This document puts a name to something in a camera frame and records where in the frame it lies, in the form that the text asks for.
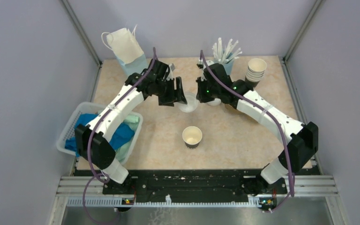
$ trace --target white paper cup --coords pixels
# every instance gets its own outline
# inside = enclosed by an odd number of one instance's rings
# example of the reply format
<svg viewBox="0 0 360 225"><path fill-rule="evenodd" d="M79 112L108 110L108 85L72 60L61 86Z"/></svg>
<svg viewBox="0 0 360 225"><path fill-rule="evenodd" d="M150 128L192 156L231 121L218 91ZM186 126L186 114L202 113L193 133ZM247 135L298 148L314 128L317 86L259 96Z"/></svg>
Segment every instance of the white paper cup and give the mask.
<svg viewBox="0 0 360 225"><path fill-rule="evenodd" d="M194 149L198 147L202 140L202 131L194 126L187 127L183 130L182 137L186 146L190 149Z"/></svg>
<svg viewBox="0 0 360 225"><path fill-rule="evenodd" d="M259 75L264 74L265 71L260 72L260 73L254 73L254 72L250 71L249 68L248 68L246 72L249 73L249 74L251 74L251 75L254 75L254 76L259 76Z"/></svg>
<svg viewBox="0 0 360 225"><path fill-rule="evenodd" d="M249 71L247 71L247 72L246 72L246 76L247 76L247 77L251 77L251 78L258 79L258 78L262 78L262 77L264 76L264 73L259 74L259 75L255 75L255 74L252 74L252 73L250 73Z"/></svg>
<svg viewBox="0 0 360 225"><path fill-rule="evenodd" d="M259 82L262 80L263 76L262 77L258 77L258 78L253 78L253 77L250 77L248 75L245 76L245 82L246 83L249 83L252 87L256 87Z"/></svg>
<svg viewBox="0 0 360 225"><path fill-rule="evenodd" d="M248 69L253 73L261 73L267 69L267 63L259 58L249 60L247 63Z"/></svg>
<svg viewBox="0 0 360 225"><path fill-rule="evenodd" d="M192 92L185 92L184 96L187 99L187 104L176 103L176 105L183 112L190 113L198 107L198 100L196 100L196 94Z"/></svg>

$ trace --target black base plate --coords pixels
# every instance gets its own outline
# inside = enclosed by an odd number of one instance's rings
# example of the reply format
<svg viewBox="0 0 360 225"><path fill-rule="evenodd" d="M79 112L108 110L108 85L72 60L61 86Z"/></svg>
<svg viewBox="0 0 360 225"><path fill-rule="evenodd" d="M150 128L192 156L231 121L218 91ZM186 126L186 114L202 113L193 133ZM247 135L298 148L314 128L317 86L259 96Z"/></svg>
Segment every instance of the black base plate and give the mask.
<svg viewBox="0 0 360 225"><path fill-rule="evenodd" d="M244 170L129 170L132 177L125 190L116 183L109 183L103 189L104 195L129 194L136 191L137 202L165 202L170 195L174 203L229 203L247 202L248 193L242 187L260 169ZM318 167L302 169L297 175L319 175ZM91 176L91 171L75 170L74 176ZM273 188L277 194L286 194L284 179L277 181ZM271 194L272 191L260 192Z"/></svg>

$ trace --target stack of paper cups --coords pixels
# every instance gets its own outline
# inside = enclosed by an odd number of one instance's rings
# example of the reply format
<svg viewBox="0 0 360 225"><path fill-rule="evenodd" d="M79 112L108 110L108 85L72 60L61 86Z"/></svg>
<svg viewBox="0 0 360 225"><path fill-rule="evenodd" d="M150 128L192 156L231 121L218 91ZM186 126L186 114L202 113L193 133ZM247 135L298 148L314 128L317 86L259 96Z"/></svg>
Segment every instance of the stack of paper cups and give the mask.
<svg viewBox="0 0 360 225"><path fill-rule="evenodd" d="M267 63L264 60L259 58L251 59L247 64L245 81L255 88L263 78L266 68Z"/></svg>

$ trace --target beige countertop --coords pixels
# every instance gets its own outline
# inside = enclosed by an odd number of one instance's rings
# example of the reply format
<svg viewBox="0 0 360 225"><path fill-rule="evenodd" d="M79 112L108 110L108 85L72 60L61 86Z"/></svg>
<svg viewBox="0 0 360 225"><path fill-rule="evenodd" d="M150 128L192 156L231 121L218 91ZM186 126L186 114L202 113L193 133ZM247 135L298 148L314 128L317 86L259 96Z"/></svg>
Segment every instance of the beige countertop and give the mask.
<svg viewBox="0 0 360 225"><path fill-rule="evenodd" d="M234 63L231 78L244 79L251 56L242 56ZM292 118L297 118L292 98L278 56L260 56L267 62L264 78L257 92L269 103ZM202 73L197 58L159 59L176 67L173 76L181 76L184 91L196 93L196 78ZM126 76L116 60L105 60L97 85L95 103L109 104L120 91ZM143 116L142 129L135 148L125 163L127 169L256 169L263 168L283 150L281 142L252 118L234 114L223 104L199 104L190 113L176 107L158 106L156 96L148 97L134 112ZM188 149L183 130L196 126L203 138L196 149ZM80 158L78 169L89 165ZM308 162L305 168L311 168Z"/></svg>

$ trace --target white face mask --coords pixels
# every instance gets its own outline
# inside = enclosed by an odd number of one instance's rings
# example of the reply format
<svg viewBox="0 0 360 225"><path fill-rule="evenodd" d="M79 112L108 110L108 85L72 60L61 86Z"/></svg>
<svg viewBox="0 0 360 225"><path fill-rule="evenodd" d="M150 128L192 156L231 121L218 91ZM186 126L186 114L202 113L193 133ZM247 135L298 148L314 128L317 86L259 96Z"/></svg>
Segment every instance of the white face mask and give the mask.
<svg viewBox="0 0 360 225"><path fill-rule="evenodd" d="M122 28L112 33L103 32L101 34L103 44L111 49L115 56L125 64L133 62L144 54L139 43L136 41L136 27L137 25L133 29L133 32L130 32L128 28ZM104 34L107 34L106 40L108 45L104 41Z"/></svg>

